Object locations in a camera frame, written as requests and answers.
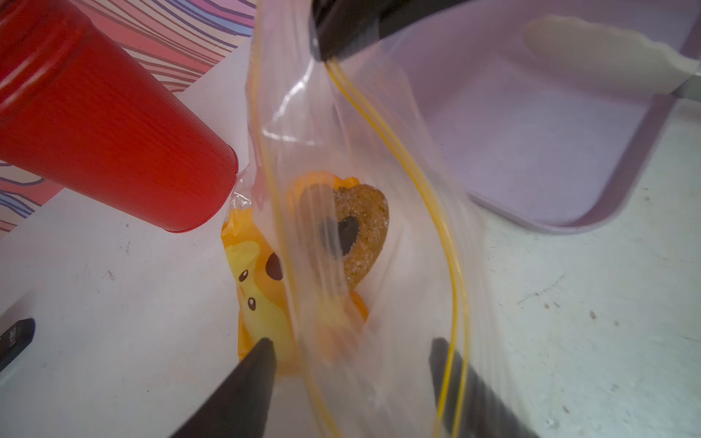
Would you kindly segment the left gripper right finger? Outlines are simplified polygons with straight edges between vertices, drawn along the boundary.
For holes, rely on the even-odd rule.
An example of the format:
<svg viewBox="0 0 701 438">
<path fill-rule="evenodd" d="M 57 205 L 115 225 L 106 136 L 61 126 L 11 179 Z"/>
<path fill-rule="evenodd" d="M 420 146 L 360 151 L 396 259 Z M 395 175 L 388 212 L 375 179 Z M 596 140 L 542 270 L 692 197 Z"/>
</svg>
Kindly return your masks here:
<svg viewBox="0 0 701 438">
<path fill-rule="evenodd" d="M 449 342 L 444 338 L 434 338 L 429 355 L 429 366 L 434 387 L 436 405 L 445 377 L 445 365 Z M 455 354 L 452 374 L 449 379 L 447 403 L 443 424 L 451 432 L 456 418 L 456 404 L 460 389 L 460 374 L 463 359 L 459 352 Z M 523 423 L 511 408 L 503 403 L 471 365 L 467 368 L 467 388 L 463 397 L 459 437 L 539 437 Z"/>
</svg>

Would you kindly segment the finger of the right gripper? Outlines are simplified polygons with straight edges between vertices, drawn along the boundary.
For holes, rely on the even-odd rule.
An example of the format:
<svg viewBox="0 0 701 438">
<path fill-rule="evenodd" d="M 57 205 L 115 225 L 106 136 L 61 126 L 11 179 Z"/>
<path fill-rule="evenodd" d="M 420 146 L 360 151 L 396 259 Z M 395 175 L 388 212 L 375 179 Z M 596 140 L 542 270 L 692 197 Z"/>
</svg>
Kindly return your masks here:
<svg viewBox="0 0 701 438">
<path fill-rule="evenodd" d="M 313 0 L 310 51 L 327 62 L 351 57 L 414 23 L 467 0 Z"/>
</svg>

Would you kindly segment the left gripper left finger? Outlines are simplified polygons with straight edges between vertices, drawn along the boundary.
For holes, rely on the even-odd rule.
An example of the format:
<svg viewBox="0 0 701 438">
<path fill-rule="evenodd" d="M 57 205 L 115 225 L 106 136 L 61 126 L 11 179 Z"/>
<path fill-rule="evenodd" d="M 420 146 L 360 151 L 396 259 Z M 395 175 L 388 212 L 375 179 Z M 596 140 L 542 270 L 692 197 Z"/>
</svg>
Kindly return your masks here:
<svg viewBox="0 0 701 438">
<path fill-rule="evenodd" d="M 173 436 L 263 436 L 276 370 L 273 342 L 261 339 Z"/>
</svg>

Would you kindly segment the heart shaped chocolate cookie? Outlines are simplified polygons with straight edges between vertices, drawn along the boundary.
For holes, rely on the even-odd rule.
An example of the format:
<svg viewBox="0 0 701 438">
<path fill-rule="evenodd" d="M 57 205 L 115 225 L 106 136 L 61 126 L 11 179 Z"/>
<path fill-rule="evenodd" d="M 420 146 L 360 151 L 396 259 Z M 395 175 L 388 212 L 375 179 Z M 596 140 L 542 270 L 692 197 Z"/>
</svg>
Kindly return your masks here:
<svg viewBox="0 0 701 438">
<path fill-rule="evenodd" d="M 385 195 L 369 184 L 332 190 L 336 217 L 327 217 L 322 232 L 332 259 L 341 261 L 345 283 L 356 288 L 381 254 L 390 223 Z"/>
</svg>

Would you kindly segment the clear bag with yellow lion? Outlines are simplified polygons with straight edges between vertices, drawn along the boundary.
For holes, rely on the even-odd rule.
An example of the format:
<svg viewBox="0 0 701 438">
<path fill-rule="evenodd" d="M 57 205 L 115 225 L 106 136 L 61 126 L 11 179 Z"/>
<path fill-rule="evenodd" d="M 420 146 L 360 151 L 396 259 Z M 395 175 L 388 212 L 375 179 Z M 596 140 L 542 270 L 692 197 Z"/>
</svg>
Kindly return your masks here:
<svg viewBox="0 0 701 438">
<path fill-rule="evenodd" d="M 383 49 L 323 59 L 337 1 L 262 1 L 250 163 L 221 237 L 238 354 L 275 350 L 266 437 L 530 437 L 483 227 Z"/>
</svg>

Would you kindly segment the steel tongs with silicone tips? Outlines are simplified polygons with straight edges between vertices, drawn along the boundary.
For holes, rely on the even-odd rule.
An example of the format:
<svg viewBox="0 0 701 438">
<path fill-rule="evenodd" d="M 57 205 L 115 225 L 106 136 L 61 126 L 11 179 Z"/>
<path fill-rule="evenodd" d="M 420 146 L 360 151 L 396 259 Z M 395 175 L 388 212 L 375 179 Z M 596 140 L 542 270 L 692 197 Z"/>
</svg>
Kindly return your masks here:
<svg viewBox="0 0 701 438">
<path fill-rule="evenodd" d="M 523 41 L 540 62 L 587 83 L 700 100 L 700 61 L 640 32 L 551 15 L 526 25 Z"/>
</svg>

